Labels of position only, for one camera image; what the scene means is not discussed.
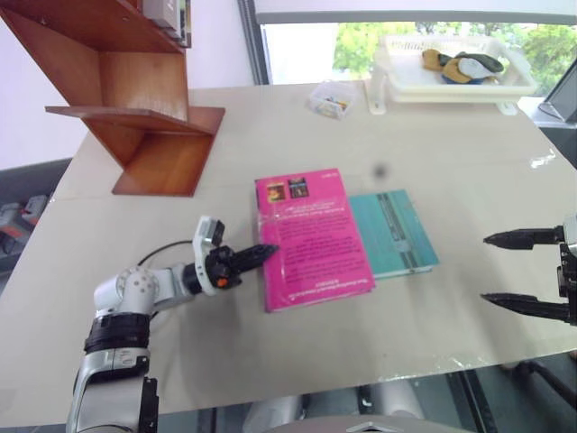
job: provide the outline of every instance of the shelf board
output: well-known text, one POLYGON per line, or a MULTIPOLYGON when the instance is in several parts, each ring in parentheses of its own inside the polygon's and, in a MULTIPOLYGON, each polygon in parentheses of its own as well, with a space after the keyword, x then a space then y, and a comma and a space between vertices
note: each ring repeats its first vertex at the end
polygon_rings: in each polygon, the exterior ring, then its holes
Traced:
POLYGON ((149 134, 142 140, 114 194, 192 196, 215 137, 149 134))
POLYGON ((184 52, 126 0, 0 0, 0 8, 97 51, 184 52))
POLYGON ((144 132, 215 134, 224 115, 223 108, 192 106, 189 112, 194 116, 190 122, 183 122, 145 108, 117 108, 113 106, 47 106, 46 111, 56 115, 79 117, 85 121, 100 121, 117 124, 144 132))
POLYGON ((205 128, 197 128, 181 120, 144 108, 116 108, 113 106, 47 106, 46 111, 56 115, 69 115, 82 120, 97 120, 119 124, 150 132, 181 134, 210 134, 205 128))

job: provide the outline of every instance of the wooden shelf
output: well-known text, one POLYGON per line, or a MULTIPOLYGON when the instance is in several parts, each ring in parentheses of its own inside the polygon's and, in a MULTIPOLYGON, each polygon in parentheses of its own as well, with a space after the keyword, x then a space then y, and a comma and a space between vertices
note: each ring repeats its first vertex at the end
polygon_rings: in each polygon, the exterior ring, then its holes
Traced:
POLYGON ((184 52, 124 0, 0 0, 0 7, 97 51, 184 52))
POLYGON ((191 196, 213 135, 149 134, 113 189, 115 194, 191 196))
MULTIPOLYGON (((207 115, 222 118, 223 108, 195 107, 195 112, 206 110, 207 115)), ((82 120, 94 120, 118 124, 129 128, 140 129, 144 132, 182 133, 193 135, 214 134, 215 124, 212 118, 204 120, 206 124, 183 122, 161 113, 142 108, 116 108, 109 106, 47 106, 46 111, 57 115, 79 117, 82 120)))
POLYGON ((224 115, 189 106, 184 51, 140 0, 0 0, 0 16, 124 174, 116 194, 192 195, 224 115))

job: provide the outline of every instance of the book cover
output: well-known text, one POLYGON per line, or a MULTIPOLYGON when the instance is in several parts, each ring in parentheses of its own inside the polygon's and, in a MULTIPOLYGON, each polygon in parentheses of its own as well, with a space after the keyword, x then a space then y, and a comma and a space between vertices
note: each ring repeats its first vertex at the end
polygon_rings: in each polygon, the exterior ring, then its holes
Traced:
POLYGON ((268 311, 374 287, 337 169, 256 180, 256 191, 261 242, 280 247, 263 267, 268 311))
POLYGON ((426 272, 439 263, 405 190, 350 197, 375 278, 426 272))

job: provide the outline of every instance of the window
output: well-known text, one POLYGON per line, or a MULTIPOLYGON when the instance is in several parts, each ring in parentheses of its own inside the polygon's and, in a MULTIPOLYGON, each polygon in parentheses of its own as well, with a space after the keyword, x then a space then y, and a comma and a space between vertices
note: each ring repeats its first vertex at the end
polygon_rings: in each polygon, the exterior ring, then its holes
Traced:
POLYGON ((487 35, 524 54, 546 96, 575 60, 577 29, 564 24, 395 22, 300 23, 261 26, 272 84, 359 79, 371 74, 382 34, 487 35))

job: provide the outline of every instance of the tree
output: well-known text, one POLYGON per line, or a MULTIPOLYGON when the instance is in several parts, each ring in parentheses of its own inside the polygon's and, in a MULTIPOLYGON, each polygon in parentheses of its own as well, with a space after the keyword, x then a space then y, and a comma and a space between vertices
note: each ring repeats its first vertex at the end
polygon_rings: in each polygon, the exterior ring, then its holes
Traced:
POLYGON ((414 23, 340 23, 333 69, 348 70, 352 78, 365 77, 371 71, 381 35, 413 32, 414 23))
POLYGON ((523 51, 544 97, 577 57, 577 30, 565 25, 540 24, 527 35, 523 51))
POLYGON ((545 96, 575 60, 577 30, 567 25, 517 23, 341 23, 333 69, 364 78, 383 34, 462 34, 491 36, 523 51, 539 84, 534 96, 545 96))

